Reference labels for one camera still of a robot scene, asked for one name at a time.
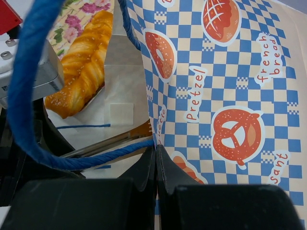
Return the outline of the twisted fake bread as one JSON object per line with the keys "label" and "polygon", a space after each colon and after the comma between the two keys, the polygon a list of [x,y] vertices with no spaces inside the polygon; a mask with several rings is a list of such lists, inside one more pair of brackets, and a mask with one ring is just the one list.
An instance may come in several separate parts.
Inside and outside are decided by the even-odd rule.
{"label": "twisted fake bread", "polygon": [[105,84],[104,63],[113,14],[99,11],[70,46],[61,63],[64,87],[45,99],[45,107],[65,119],[80,112]]}

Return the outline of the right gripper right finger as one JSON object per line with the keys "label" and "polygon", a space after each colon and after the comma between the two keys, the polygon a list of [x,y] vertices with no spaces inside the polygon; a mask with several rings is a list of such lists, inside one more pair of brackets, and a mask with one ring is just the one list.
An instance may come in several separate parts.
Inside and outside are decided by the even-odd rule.
{"label": "right gripper right finger", "polygon": [[302,230],[289,196],[274,185],[200,184],[156,147],[163,230]]}

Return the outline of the metal serving tongs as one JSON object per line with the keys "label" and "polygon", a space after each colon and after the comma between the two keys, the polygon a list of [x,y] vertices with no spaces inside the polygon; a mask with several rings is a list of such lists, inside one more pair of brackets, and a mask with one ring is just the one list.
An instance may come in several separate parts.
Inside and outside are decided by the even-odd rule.
{"label": "metal serving tongs", "polygon": [[116,147],[120,144],[123,144],[125,142],[129,142],[132,140],[136,140],[139,138],[145,138],[145,137],[149,137],[150,135],[152,135],[153,132],[147,131],[145,133],[141,133],[141,132],[125,132],[123,134],[114,136],[112,138],[106,139],[104,141],[100,141],[98,143],[95,143],[93,145],[90,145],[88,147],[79,149],[79,150],[75,150],[73,152],[70,152],[68,154],[63,155],[63,158],[82,158],[82,157],[92,157],[98,153],[101,153],[105,150],[109,150],[113,147]]}

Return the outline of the blue checkered paper bag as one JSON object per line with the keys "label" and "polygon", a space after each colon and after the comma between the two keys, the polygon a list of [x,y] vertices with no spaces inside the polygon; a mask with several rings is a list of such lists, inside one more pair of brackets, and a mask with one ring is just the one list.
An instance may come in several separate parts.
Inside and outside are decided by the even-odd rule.
{"label": "blue checkered paper bag", "polygon": [[153,140],[84,160],[34,142],[31,109],[9,111],[17,143],[53,168],[83,170],[163,145],[200,183],[271,184],[307,206],[306,49],[266,0],[124,0],[141,51]]}

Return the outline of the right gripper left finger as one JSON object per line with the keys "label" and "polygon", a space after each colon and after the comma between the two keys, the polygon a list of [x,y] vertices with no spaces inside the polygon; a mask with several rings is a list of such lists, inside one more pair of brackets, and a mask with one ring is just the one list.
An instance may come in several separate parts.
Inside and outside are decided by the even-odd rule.
{"label": "right gripper left finger", "polygon": [[3,230],[152,230],[155,150],[116,179],[28,182],[13,199]]}

